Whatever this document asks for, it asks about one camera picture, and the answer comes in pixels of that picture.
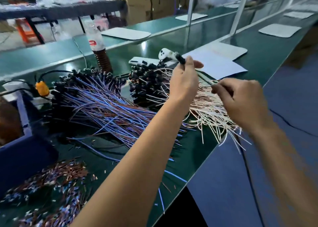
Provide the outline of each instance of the white controller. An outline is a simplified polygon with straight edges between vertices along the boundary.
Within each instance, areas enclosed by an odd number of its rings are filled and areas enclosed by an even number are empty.
[[[164,60],[165,58],[170,58],[175,60],[175,53],[167,48],[163,48],[160,52],[159,52],[159,56],[158,56],[159,60]]]

